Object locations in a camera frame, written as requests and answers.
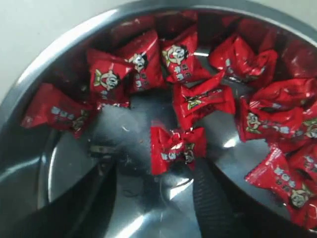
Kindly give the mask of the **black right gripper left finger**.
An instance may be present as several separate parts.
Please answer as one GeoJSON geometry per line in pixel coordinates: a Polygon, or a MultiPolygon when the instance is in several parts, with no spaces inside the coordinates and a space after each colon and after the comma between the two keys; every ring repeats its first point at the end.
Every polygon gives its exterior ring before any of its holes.
{"type": "Polygon", "coordinates": [[[2,238],[102,238],[116,196],[116,163],[99,163],[73,188],[10,228],[2,238]]]}

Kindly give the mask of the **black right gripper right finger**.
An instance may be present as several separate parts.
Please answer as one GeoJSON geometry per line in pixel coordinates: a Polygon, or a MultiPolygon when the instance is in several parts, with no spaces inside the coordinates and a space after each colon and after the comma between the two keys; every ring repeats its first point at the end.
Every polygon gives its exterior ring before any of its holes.
{"type": "Polygon", "coordinates": [[[233,210],[221,183],[205,159],[197,158],[193,171],[193,202],[201,237],[203,238],[315,238],[317,235],[305,231],[288,221],[260,211],[255,216],[254,206],[245,206],[246,219],[233,210]]]}

